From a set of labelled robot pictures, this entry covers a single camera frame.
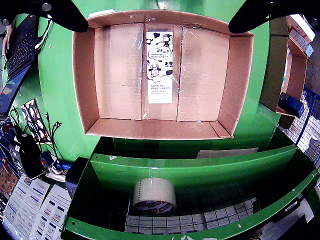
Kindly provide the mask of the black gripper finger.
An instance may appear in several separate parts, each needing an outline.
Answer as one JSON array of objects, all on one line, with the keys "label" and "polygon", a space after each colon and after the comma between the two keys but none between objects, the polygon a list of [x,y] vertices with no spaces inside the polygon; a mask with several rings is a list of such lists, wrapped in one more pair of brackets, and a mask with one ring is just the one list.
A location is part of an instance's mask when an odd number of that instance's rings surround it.
[{"label": "black gripper finger", "polygon": [[231,33],[253,30],[267,21],[302,14],[312,28],[320,29],[320,2],[318,0],[247,0],[228,24]]},{"label": "black gripper finger", "polygon": [[2,0],[0,2],[0,22],[4,26],[13,23],[19,14],[31,14],[52,20],[54,23],[83,33],[89,24],[71,0]]}]

